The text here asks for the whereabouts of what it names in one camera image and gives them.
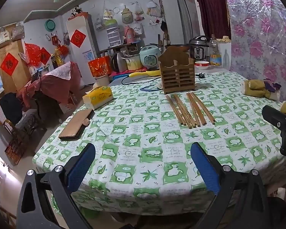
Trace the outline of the wooden chopstick four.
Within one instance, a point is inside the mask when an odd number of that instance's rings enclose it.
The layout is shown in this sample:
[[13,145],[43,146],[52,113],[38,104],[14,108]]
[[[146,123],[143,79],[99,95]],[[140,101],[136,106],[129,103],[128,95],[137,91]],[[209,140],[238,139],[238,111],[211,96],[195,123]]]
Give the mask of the wooden chopstick four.
[[196,111],[196,103],[194,101],[194,98],[191,96],[190,93],[187,93],[186,95],[187,95],[187,97],[188,97],[188,99],[190,101],[191,108],[192,108],[192,111],[193,111],[193,115],[194,115],[194,118],[195,118],[195,121],[196,121],[196,125],[197,125],[197,127],[200,127],[201,124],[200,124],[200,120],[198,118],[198,114],[197,114],[197,111]]

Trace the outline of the wooden chopstick one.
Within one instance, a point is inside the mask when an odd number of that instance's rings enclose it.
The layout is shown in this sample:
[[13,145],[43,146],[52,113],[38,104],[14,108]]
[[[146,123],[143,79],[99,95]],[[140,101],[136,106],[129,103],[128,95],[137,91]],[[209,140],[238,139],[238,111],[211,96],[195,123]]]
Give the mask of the wooden chopstick one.
[[174,105],[172,99],[171,99],[168,95],[166,95],[165,97],[166,97],[167,101],[169,102],[169,104],[170,104],[170,106],[171,106],[171,108],[172,108],[172,110],[173,110],[175,116],[177,117],[178,122],[179,122],[181,125],[186,126],[187,124],[186,124],[185,120],[183,119],[183,117],[182,117],[182,115],[180,114],[180,112],[179,112],[179,110],[177,109],[177,107]]

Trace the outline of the olive green towel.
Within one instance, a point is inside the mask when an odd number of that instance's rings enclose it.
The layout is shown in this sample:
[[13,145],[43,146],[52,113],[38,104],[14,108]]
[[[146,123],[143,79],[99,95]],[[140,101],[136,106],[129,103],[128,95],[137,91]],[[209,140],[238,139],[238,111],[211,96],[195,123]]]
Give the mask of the olive green towel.
[[247,96],[279,101],[281,87],[279,83],[273,83],[270,79],[244,80],[241,91]]

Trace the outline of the plastic oil bottle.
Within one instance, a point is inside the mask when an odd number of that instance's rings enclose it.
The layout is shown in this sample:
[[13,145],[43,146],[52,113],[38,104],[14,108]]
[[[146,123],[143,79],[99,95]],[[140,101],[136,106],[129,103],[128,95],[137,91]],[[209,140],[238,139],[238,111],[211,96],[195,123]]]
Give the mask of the plastic oil bottle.
[[222,65],[222,57],[219,51],[219,43],[214,34],[211,35],[211,39],[209,42],[209,57],[210,57],[210,65],[213,66]]

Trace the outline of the red white bowl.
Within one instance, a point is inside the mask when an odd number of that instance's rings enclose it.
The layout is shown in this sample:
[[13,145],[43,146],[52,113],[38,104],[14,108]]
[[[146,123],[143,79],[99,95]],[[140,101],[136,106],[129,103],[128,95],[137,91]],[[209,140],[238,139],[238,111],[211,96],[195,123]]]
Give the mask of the red white bowl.
[[209,61],[199,60],[195,62],[195,67],[199,70],[206,70],[210,67]]

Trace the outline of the green checkered tablecloth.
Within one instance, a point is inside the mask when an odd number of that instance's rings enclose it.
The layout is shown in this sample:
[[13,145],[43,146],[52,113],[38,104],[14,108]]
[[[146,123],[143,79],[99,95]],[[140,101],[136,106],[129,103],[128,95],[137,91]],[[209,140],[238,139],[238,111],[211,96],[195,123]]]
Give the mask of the green checkered tablecloth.
[[243,80],[235,72],[197,80],[195,95],[215,124],[192,129],[178,122],[162,91],[144,92],[143,82],[114,86],[113,101],[96,110],[80,139],[60,140],[60,126],[32,161],[48,172],[92,143],[96,158],[74,201],[91,210],[130,214],[170,215],[208,207],[213,194],[192,161],[195,142],[235,171],[258,170],[266,185],[286,181],[280,132],[262,118],[263,106],[278,109],[280,104],[243,95]]

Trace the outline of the black silver pressure cooker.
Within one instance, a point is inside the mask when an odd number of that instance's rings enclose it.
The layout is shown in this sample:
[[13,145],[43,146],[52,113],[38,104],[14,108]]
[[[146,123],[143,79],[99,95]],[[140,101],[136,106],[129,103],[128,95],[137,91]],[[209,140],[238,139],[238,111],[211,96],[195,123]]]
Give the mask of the black silver pressure cooker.
[[190,57],[194,60],[209,61],[209,43],[210,37],[200,35],[194,37],[189,41],[190,44]]

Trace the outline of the yellow tissue pack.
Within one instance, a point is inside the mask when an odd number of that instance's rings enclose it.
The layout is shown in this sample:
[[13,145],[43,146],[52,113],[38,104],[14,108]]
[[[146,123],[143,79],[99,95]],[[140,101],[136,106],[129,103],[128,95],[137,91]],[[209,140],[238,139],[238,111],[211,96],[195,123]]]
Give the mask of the yellow tissue pack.
[[86,92],[83,96],[83,102],[87,109],[96,110],[113,100],[112,90],[109,86],[101,86],[97,83],[93,89]]

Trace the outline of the wooden utensil holder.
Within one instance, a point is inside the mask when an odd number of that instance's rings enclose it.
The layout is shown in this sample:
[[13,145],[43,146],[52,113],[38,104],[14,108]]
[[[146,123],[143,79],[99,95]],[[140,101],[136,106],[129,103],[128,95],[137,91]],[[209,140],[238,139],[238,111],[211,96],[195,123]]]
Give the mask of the wooden utensil holder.
[[158,58],[165,95],[195,90],[194,60],[178,46],[169,46]]

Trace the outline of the red covered furniture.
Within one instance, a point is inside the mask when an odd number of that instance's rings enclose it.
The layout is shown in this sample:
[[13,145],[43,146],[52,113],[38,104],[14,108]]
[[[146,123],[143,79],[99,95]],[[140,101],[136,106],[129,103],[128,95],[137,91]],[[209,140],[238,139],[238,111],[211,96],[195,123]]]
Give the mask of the red covered furniture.
[[30,107],[30,100],[36,92],[42,92],[58,103],[67,104],[70,94],[79,92],[80,82],[81,73],[78,65],[69,61],[34,82],[26,84],[17,92],[16,97],[24,103],[26,108]]

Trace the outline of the dark red curtain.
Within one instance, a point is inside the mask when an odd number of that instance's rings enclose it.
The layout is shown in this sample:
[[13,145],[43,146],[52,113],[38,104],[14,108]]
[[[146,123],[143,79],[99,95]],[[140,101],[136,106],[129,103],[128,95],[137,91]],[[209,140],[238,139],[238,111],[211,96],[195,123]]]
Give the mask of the dark red curtain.
[[226,0],[197,0],[203,31],[206,36],[220,39],[231,36]]

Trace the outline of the red gift bag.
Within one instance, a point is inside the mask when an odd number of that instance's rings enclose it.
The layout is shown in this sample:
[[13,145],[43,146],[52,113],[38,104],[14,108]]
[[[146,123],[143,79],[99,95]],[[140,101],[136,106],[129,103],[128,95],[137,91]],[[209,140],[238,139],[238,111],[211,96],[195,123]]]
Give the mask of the red gift bag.
[[101,77],[104,75],[110,75],[112,73],[111,62],[109,56],[103,56],[91,60],[88,63],[91,74],[93,77]]

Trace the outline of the steel electric kettle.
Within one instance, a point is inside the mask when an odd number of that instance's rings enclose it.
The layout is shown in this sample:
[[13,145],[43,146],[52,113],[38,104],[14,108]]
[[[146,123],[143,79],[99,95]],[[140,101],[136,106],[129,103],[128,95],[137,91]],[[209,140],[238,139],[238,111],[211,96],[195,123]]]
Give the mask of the steel electric kettle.
[[111,67],[114,72],[120,73],[128,70],[124,54],[116,52],[110,59]]

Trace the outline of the yellow white pot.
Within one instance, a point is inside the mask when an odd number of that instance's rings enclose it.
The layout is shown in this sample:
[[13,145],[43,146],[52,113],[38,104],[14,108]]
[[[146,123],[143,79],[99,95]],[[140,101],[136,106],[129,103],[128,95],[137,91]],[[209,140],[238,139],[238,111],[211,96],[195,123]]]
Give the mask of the yellow white pot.
[[143,67],[139,54],[137,55],[129,55],[122,57],[126,61],[126,65],[129,71],[139,70]]

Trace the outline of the white refrigerator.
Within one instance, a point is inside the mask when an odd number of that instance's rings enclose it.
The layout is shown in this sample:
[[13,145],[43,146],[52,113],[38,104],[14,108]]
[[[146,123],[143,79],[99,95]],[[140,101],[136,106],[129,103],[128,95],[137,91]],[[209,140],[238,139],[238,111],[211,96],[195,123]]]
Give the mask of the white refrigerator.
[[91,16],[87,12],[82,12],[69,18],[66,24],[73,61],[78,65],[83,83],[94,84],[96,79],[92,75],[89,63],[99,57],[99,48]]

